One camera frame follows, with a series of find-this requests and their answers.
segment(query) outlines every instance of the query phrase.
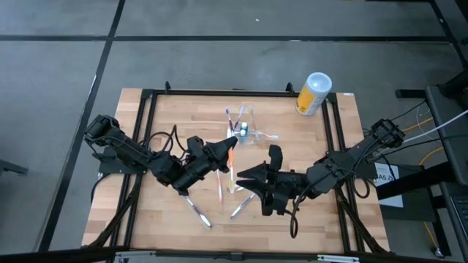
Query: can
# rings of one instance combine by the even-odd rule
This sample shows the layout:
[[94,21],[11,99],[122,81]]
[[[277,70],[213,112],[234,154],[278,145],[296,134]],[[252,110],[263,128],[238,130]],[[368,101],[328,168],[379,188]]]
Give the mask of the can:
[[298,113],[305,116],[315,114],[330,92],[331,86],[331,79],[326,74],[322,72],[310,74],[296,101],[295,108]]

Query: concrete floor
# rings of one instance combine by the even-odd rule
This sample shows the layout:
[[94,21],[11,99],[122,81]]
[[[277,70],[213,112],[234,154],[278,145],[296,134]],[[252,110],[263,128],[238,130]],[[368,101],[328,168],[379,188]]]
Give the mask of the concrete floor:
[[[455,2],[437,3],[456,37],[468,37]],[[0,34],[107,35],[117,4],[117,0],[40,4],[3,0]],[[443,34],[427,3],[362,0],[127,0],[117,30],[117,35]],[[0,178],[0,254],[35,249],[103,46],[103,42],[0,42],[0,158],[30,169],[25,177],[4,173]],[[370,126],[418,102],[397,100],[395,89],[445,82],[461,71],[461,65],[451,46],[434,44],[114,42],[91,119],[113,115],[122,88],[162,88],[168,80],[173,88],[282,91],[287,82],[300,87],[316,71],[330,75],[334,91],[355,93],[361,122]],[[399,123],[413,125],[415,114]],[[390,161],[417,164],[437,147],[434,143],[404,150]],[[437,154],[428,164],[444,160],[443,154]],[[80,246],[97,167],[91,151],[82,147],[51,249]],[[450,259],[461,261],[448,216],[444,210],[440,213],[453,251]],[[421,222],[385,220],[385,227],[392,251],[434,258]]]

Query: wooden table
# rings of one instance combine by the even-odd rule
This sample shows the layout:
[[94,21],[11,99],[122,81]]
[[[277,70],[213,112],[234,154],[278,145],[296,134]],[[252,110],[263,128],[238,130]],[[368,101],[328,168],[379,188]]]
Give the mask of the wooden table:
[[[140,101],[141,89],[125,88],[116,110],[116,118],[127,136],[132,136],[135,117]],[[361,122],[353,94],[337,94],[338,106],[347,147],[363,139]],[[218,142],[226,137],[227,116],[237,118],[241,105],[252,106],[257,128],[270,134],[278,134],[279,140],[259,145],[237,145],[234,150],[234,169],[240,172],[264,160],[269,161],[268,145],[274,143],[282,148],[282,169],[305,172],[316,160],[325,155],[327,142],[322,111],[312,117],[299,115],[294,107],[295,98],[245,97],[245,96],[183,96],[159,95],[152,126],[154,132],[170,132],[177,124],[178,135],[184,147],[186,138],[199,136],[206,142]],[[329,116],[335,149],[338,149],[333,111]],[[146,114],[149,103],[146,103]],[[250,123],[248,113],[241,119]],[[140,141],[143,138],[146,120],[143,119]],[[164,137],[155,137],[151,148],[159,150]],[[181,150],[174,145],[173,154],[180,156]],[[94,201],[83,237],[83,244],[92,242],[114,216],[121,190],[122,175],[111,175],[96,189]],[[290,237],[290,217],[275,213],[261,215],[260,200],[255,197],[238,217],[230,220],[230,214],[251,193],[247,190],[229,193],[229,175],[222,174],[223,204],[220,205],[216,192],[216,173],[206,175],[189,189],[192,201],[206,214],[214,225],[209,229],[197,217],[186,201],[172,187],[159,184],[149,172],[143,176],[137,207],[132,248],[173,249],[188,251],[249,251],[287,253],[342,253],[343,245],[339,228],[336,199],[333,190],[328,194],[301,204],[298,212],[299,233]],[[361,193],[364,186],[357,180]],[[388,249],[385,227],[375,189],[367,199],[356,197],[362,222],[377,242]],[[121,224],[118,244],[123,243],[127,218]],[[350,220],[347,220],[351,247],[356,249],[355,236]]]

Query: white label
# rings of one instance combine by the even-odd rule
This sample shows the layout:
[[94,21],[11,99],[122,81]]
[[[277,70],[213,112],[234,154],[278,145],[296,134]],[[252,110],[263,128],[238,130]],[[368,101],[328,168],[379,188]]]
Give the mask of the white label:
[[[395,165],[391,165],[391,167],[393,174],[395,175],[395,179],[398,180],[398,167]],[[381,186],[382,184],[393,181],[392,174],[390,173],[390,169],[388,169],[387,164],[375,163],[375,169],[377,171],[377,182],[375,183],[375,186]],[[379,200],[379,203],[381,205],[388,205],[392,207],[403,207],[403,199],[401,198],[401,195]]]

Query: yellow wire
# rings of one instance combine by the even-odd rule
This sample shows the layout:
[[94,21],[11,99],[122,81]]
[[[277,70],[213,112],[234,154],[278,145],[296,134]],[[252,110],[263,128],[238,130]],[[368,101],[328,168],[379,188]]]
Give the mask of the yellow wire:
[[[426,162],[426,160],[431,157],[431,155],[433,155],[434,153],[438,152],[439,150],[442,150],[443,147],[439,147],[435,150],[433,150],[432,152],[428,153],[426,156],[424,156],[424,158],[419,162],[419,165],[423,165],[424,162]],[[437,248],[437,244],[436,244],[436,240],[434,239],[434,237],[432,236],[432,233],[431,233],[431,230],[429,229],[429,226],[427,225],[426,222],[424,222],[424,226],[426,227],[426,231],[427,233],[429,234],[429,237],[431,238],[431,241],[432,241],[432,245],[434,245],[435,248]]]
[[408,127],[408,128],[406,128],[406,129],[403,129],[403,130],[401,130],[401,131],[402,131],[402,132],[408,132],[409,130],[412,130],[412,129],[418,127],[419,125],[425,124],[426,122],[431,121],[431,120],[432,120],[432,117],[430,117],[429,119],[427,119],[427,120],[425,120],[425,121],[423,121],[423,122],[421,122],[421,123],[419,123],[419,124],[415,124],[415,125],[413,125],[413,126],[411,126],[411,127]]

